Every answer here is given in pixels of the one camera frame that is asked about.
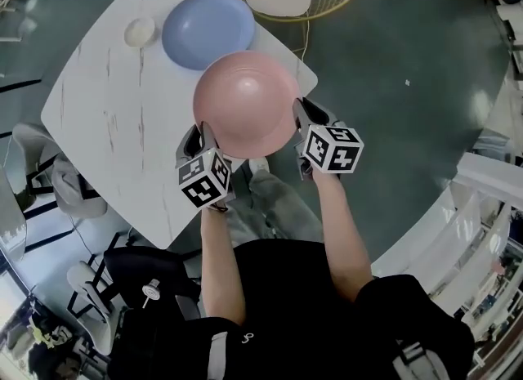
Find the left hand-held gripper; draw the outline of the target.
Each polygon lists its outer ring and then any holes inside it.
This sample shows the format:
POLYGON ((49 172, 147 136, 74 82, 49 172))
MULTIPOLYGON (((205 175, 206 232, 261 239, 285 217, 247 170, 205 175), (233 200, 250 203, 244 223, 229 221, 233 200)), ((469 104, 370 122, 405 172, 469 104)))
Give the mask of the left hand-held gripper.
POLYGON ((232 171, 219 149, 211 126, 204 121, 200 127, 194 124, 177 147, 177 160, 189 160, 177 165, 178 186, 196 209, 209 207, 232 193, 232 171))

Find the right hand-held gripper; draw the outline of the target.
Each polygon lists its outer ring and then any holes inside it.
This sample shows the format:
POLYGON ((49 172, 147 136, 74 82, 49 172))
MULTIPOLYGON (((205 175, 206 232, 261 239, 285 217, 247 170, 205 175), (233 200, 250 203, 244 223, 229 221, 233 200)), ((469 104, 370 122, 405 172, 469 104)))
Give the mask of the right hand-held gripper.
POLYGON ((364 148, 356 130, 335 125, 334 113, 307 98, 296 99, 292 109, 297 130, 306 136, 295 146, 302 180, 312 177, 314 169, 338 177, 352 174, 364 148))

